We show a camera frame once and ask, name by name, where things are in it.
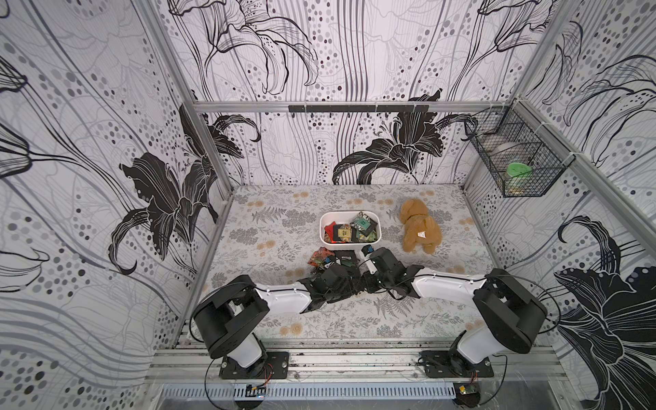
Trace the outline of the yellow green tea bag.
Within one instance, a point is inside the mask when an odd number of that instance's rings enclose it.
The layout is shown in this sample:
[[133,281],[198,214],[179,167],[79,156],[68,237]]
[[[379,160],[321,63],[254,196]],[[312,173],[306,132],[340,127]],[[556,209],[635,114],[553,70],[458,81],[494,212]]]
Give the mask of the yellow green tea bag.
[[349,224],[340,224],[335,226],[334,239],[336,243],[353,243],[353,227]]

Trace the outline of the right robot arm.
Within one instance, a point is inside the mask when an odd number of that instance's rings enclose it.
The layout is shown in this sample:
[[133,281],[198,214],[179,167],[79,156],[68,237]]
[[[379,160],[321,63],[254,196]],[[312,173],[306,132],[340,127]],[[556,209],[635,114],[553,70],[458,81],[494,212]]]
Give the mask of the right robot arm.
[[358,252],[367,267],[371,293],[393,297],[442,299],[475,308],[483,325],[464,331],[449,348],[448,362],[464,371],[505,350],[530,353],[547,318],[545,306],[517,278],[495,268],[485,275],[439,272],[420,265],[404,266],[386,248],[367,245]]

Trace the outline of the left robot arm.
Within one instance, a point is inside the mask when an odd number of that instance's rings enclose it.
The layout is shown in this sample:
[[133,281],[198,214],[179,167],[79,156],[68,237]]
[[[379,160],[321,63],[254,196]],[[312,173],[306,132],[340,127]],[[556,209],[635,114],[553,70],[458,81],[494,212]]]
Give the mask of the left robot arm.
[[212,359],[228,357],[248,369],[264,360],[254,330],[268,315],[307,314],[362,292],[357,268],[332,264],[291,285],[269,286],[241,275],[195,307],[191,322]]

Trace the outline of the red black tea bag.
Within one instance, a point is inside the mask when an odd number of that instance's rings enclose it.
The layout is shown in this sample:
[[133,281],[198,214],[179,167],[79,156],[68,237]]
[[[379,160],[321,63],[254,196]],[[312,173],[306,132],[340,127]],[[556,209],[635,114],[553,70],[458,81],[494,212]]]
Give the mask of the red black tea bag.
[[326,264],[332,263],[334,259],[335,254],[331,250],[321,247],[314,251],[307,264],[318,269],[324,269]]

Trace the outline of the black barcode tea bag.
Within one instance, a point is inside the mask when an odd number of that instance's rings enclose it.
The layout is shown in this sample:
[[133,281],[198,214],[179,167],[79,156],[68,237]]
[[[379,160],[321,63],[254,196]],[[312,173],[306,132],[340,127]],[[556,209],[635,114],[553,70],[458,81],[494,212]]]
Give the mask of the black barcode tea bag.
[[336,261],[339,262],[340,265],[342,266],[347,266],[347,267],[357,267],[358,266],[358,258],[357,255],[355,254],[355,251],[353,250],[335,250],[334,255],[336,257]]

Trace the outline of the white storage box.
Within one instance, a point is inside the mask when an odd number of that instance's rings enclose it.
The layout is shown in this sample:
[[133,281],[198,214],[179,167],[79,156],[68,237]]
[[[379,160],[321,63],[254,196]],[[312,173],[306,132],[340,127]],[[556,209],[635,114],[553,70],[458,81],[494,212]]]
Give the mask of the white storage box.
[[319,240],[327,249],[356,249],[381,237],[379,217],[371,211],[332,211],[319,219]]

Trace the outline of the brown teddy bear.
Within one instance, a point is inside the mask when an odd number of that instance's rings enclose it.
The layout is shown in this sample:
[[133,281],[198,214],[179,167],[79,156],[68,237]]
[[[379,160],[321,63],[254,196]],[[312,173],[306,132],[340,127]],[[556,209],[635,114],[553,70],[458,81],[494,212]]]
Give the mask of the brown teddy bear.
[[420,199],[408,199],[403,203],[400,220],[404,225],[402,248],[405,252],[413,252],[416,246],[420,246],[426,254],[432,255],[441,245],[441,227]]

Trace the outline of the green lid cup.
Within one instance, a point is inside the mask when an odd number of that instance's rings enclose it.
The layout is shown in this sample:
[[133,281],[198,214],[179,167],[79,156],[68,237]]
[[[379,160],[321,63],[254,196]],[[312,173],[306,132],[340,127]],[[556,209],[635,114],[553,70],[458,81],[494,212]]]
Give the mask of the green lid cup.
[[519,196],[524,193],[524,187],[529,183],[532,167],[521,162],[511,162],[507,166],[504,181],[507,194]]

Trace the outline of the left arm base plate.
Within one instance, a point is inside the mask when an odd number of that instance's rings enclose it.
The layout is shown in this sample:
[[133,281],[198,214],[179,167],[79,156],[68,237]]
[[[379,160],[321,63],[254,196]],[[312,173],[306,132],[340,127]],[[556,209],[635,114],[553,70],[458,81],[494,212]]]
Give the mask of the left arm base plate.
[[249,367],[242,367],[232,358],[225,358],[220,367],[220,378],[226,380],[286,379],[290,354],[284,351],[268,351]]

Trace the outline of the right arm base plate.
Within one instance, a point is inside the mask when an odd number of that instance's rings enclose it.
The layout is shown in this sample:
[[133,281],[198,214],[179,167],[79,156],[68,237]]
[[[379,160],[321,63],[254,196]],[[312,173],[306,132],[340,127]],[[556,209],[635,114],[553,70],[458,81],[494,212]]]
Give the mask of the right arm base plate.
[[424,369],[430,379],[461,378],[469,380],[494,377],[494,370],[489,360],[471,364],[458,354],[446,350],[424,350],[420,353],[417,364]]

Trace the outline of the black bar on rail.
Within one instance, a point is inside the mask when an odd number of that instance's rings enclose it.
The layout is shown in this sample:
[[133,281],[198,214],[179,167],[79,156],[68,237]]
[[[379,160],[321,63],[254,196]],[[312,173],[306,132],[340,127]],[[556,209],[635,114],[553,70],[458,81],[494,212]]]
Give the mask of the black bar on rail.
[[427,104],[312,104],[301,105],[291,104],[288,106],[288,112],[297,113],[426,113],[429,111]]

